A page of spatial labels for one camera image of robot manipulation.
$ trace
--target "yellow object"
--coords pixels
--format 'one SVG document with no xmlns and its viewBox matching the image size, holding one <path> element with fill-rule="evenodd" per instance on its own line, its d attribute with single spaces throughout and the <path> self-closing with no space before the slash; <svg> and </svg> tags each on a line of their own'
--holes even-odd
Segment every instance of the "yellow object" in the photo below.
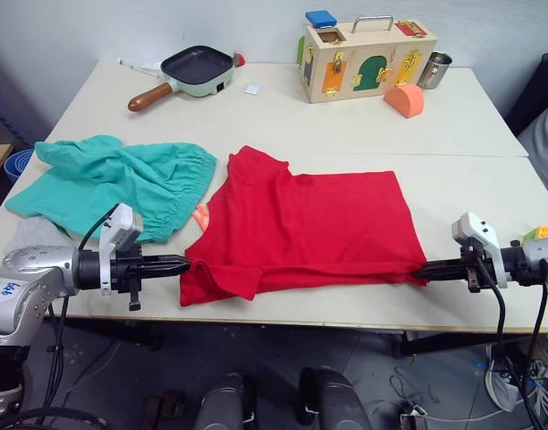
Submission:
<svg viewBox="0 0 548 430">
<path fill-rule="evenodd" d="M 525 237 L 523 237 L 523 243 L 528 242 L 529 240 L 539 240 L 545 239 L 548 237 L 548 227 L 539 226 L 531 231 L 529 231 Z"/>
<path fill-rule="evenodd" d="M 422 53 L 419 49 L 414 49 L 403 57 L 401 70 L 399 70 L 398 77 L 396 78 L 396 86 L 405 85 L 411 81 L 417 66 L 421 63 L 421 58 Z"/>
</svg>

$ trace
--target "white label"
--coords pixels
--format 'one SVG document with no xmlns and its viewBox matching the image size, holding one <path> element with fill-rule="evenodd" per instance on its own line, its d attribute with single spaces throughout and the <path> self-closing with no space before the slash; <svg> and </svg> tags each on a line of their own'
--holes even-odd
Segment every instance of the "white label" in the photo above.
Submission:
<svg viewBox="0 0 548 430">
<path fill-rule="evenodd" d="M 27 283 L 26 280 L 0 278 L 0 304 L 19 295 Z"/>
<path fill-rule="evenodd" d="M 249 83 L 246 85 L 246 88 L 244 88 L 244 92 L 246 94 L 252 94 L 253 96 L 257 96 L 260 92 L 260 86 L 256 85 L 255 83 Z"/>
</svg>

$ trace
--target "gray cloth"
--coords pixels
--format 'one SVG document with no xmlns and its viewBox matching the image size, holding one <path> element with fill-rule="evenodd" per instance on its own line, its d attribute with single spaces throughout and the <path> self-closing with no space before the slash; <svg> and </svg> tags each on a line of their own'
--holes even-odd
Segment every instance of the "gray cloth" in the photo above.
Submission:
<svg viewBox="0 0 548 430">
<path fill-rule="evenodd" d="M 548 190 L 548 108 L 518 136 Z"/>
</svg>

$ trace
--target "blue container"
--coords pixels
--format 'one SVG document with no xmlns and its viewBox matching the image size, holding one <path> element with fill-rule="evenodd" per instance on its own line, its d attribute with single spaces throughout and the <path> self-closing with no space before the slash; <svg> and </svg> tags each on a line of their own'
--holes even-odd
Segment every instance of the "blue container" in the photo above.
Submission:
<svg viewBox="0 0 548 430">
<path fill-rule="evenodd" d="M 33 150 L 20 150 L 15 152 L 12 156 L 8 157 L 4 163 L 4 172 L 11 181 L 12 184 L 15 184 L 17 178 L 20 177 L 21 172 L 27 166 L 27 163 L 30 162 L 31 155 Z"/>
</svg>

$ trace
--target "metal cup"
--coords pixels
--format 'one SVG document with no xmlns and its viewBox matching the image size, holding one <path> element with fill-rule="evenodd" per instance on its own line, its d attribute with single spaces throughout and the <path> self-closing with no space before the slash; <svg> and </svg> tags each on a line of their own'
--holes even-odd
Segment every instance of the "metal cup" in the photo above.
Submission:
<svg viewBox="0 0 548 430">
<path fill-rule="evenodd" d="M 423 88 L 424 90 L 432 90 L 437 88 L 439 82 L 443 78 L 447 69 L 450 68 L 453 60 L 450 56 L 444 52 L 433 51 L 429 60 L 427 60 L 427 65 L 424 68 L 424 72 L 421 73 L 419 81 L 417 81 L 417 86 Z"/>
</svg>

